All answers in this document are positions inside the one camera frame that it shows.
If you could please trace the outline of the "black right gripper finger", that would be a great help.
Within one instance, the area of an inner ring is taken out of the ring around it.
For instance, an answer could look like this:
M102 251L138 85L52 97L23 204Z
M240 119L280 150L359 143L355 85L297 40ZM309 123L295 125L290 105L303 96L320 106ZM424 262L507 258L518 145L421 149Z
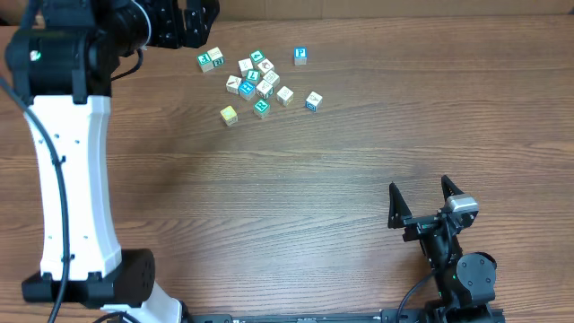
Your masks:
M464 194L464 192L455 185L455 183L448 177L448 175L443 175L441 177L441 188L445 201L447 201L451 196L459 196Z
M399 229L405 227L404 223L413 216L394 182L389 185L389 203L388 228Z

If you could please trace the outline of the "green R wooden block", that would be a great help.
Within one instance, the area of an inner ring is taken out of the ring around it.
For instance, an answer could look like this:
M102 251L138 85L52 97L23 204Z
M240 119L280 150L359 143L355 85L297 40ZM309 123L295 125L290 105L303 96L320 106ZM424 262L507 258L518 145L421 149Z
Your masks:
M254 104L253 110L258 117L265 118L270 112L270 104L266 100L260 99Z

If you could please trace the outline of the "white block blue side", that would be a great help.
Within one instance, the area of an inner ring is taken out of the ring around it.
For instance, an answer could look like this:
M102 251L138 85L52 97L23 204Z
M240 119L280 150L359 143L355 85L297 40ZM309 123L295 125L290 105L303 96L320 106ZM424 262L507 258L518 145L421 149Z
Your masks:
M305 107L313 112L316 112L322 101L323 97L320 94L311 92L307 99L305 99Z

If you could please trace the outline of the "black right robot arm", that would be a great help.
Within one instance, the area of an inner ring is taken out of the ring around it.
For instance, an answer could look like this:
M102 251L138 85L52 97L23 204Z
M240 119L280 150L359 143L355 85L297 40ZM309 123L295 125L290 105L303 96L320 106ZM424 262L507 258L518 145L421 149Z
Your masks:
M412 287L401 300L395 315L399 322L411 296L434 280L439 298L417 311L420 322L502 322L494 311L497 262L485 252L464 254L457 239L472 226L479 213L478 202L458 188L446 175L441 177L445 204L434 215L414 217L398 186L389 185L387 226L403 229L405 242L417 241L430 265L430 273Z

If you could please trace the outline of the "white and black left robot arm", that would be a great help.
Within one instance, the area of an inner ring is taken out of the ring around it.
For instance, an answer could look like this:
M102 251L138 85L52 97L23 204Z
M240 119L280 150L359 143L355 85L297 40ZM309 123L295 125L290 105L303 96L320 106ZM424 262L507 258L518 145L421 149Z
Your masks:
M6 93L30 127L44 217L29 303L66 302L121 322L188 322L155 280L149 249L123 249L109 202L107 132L120 61L145 48L200 48L220 5L187 0L30 0L5 51Z

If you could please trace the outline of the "yellow G wooden block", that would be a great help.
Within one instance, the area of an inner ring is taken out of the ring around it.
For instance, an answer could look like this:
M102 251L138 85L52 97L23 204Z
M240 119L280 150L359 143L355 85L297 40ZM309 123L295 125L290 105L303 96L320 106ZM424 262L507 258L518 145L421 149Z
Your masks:
M231 126L238 121L238 114L232 106L227 106L226 108L222 109L220 114L227 126Z

